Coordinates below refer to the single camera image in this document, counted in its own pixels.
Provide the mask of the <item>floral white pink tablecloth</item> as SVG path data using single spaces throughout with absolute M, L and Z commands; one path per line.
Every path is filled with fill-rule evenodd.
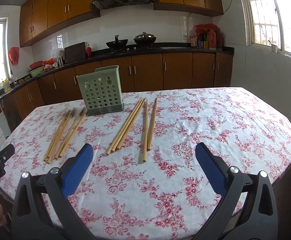
M 107 149 L 141 99 L 148 101 L 148 130 L 158 98 L 151 150 L 142 162 L 144 103 L 121 148 Z M 89 116 L 64 157 L 44 161 L 64 115 L 79 114 L 82 100 L 36 108 L 11 133 L 0 192 L 15 197 L 21 174 L 45 174 L 75 156 L 84 144 L 93 161 L 68 200 L 83 223 L 103 239 L 182 239 L 198 232 L 217 206 L 215 194 L 195 158 L 203 142 L 228 166 L 245 173 L 264 170 L 271 182 L 291 164 L 291 122 L 243 88 L 206 88 L 125 93 L 124 110 Z

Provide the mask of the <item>black countertop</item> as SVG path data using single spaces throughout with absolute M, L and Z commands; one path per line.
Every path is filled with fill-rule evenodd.
M 126 51 L 113 53 L 110 49 L 101 49 L 92 52 L 92 56 L 86 59 L 81 59 L 78 61 L 73 61 L 70 63 L 63 64 L 62 67 L 56 67 L 53 70 L 49 70 L 47 72 L 42 72 L 36 77 L 30 78 L 28 81 L 17 85 L 8 93 L 4 93 L 0 96 L 0 101 L 7 96 L 9 93 L 15 92 L 18 89 L 22 88 L 23 86 L 33 82 L 36 79 L 42 78 L 49 74 L 54 74 L 61 70 L 66 70 L 68 68 L 76 67 L 82 64 L 87 64 L 96 61 L 114 59 L 117 57 L 124 57 L 124 56 L 135 56 L 135 55 L 145 55 L 145 54 L 159 54 L 159 53 L 176 53 L 176 52 L 198 52 L 198 53 L 223 53 L 234 55 L 235 49 L 233 47 L 223 46 L 222 49 L 217 50 L 205 50 L 205 49 L 197 49 L 192 48 L 190 43 L 181 43 L 181 42 L 155 42 L 151 48 L 148 49 L 140 49 L 136 44 L 129 44 L 126 46 Z

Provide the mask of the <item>brown upper kitchen cabinets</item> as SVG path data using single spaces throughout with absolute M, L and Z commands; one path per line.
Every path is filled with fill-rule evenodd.
M 184 11 L 205 16 L 224 13 L 222 0 L 28 0 L 21 6 L 20 46 L 31 46 L 65 27 L 97 18 L 101 10 L 149 3 L 156 10 Z

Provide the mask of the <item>brown kitchen cabinets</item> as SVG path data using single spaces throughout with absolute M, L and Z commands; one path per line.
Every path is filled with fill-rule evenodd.
M 222 0 L 28 0 L 21 6 L 20 46 L 31 46 L 65 27 L 97 18 L 101 10 L 149 3 L 156 10 L 184 11 L 205 16 L 224 13 Z
M 19 124 L 36 107 L 81 99 L 76 77 L 117 64 L 122 92 L 228 87 L 233 55 L 168 52 L 90 62 L 39 77 L 0 101 L 9 121 Z

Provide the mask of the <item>green perforated utensil holder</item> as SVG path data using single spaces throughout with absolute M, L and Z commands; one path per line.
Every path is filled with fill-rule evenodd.
M 78 75 L 77 81 L 88 116 L 124 110 L 118 65 Z

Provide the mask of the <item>brown lower kitchen cabinets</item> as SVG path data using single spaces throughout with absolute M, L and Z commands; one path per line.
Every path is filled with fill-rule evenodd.
M 9 121 L 19 124 L 36 107 L 81 99 L 76 77 L 117 64 L 122 92 L 228 87 L 233 55 L 168 52 L 90 62 L 39 77 L 0 101 Z

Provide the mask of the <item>green basin with red bowl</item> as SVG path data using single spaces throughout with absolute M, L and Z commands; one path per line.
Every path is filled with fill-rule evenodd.
M 37 62 L 34 62 L 33 64 L 31 64 L 29 66 L 30 68 L 30 75 L 32 77 L 36 77 L 38 76 L 41 72 L 43 72 L 43 68 L 44 68 L 44 64 L 42 61 L 37 61 Z

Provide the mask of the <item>dark cutting board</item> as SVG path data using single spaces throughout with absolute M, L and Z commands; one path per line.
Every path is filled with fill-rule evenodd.
M 64 49 L 65 62 L 70 63 L 86 58 L 86 43 L 80 42 Z

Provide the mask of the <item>red plastic bag hanging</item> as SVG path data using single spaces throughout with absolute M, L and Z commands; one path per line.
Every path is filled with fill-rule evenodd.
M 19 57 L 20 57 L 20 48 L 19 47 L 11 47 L 8 50 L 8 57 L 10 63 L 15 66 L 18 65 Z

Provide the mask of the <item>red bottle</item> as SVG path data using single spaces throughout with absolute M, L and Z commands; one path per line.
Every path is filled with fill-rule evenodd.
M 86 55 L 88 58 L 90 58 L 92 55 L 92 48 L 90 47 L 89 44 L 86 44 Z

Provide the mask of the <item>red bag with condiments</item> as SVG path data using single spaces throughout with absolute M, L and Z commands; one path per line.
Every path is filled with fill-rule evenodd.
M 222 50 L 224 37 L 217 25 L 212 23 L 198 24 L 190 35 L 191 47 L 200 50 Z

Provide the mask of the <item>black wok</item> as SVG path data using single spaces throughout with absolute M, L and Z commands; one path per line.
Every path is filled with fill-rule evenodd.
M 124 51 L 126 49 L 126 45 L 128 43 L 128 39 L 119 39 L 119 35 L 114 36 L 114 41 L 106 42 L 106 45 L 112 52 Z

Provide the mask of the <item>yellow detergent bottle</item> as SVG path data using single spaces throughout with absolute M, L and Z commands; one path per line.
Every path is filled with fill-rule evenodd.
M 9 79 L 5 79 L 2 82 L 2 89 L 4 90 L 4 93 L 8 93 L 11 90 Z

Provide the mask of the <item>lidded dark wok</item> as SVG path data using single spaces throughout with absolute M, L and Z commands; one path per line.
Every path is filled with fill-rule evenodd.
M 143 32 L 142 34 L 135 36 L 133 40 L 140 47 L 150 47 L 156 41 L 156 36 Z

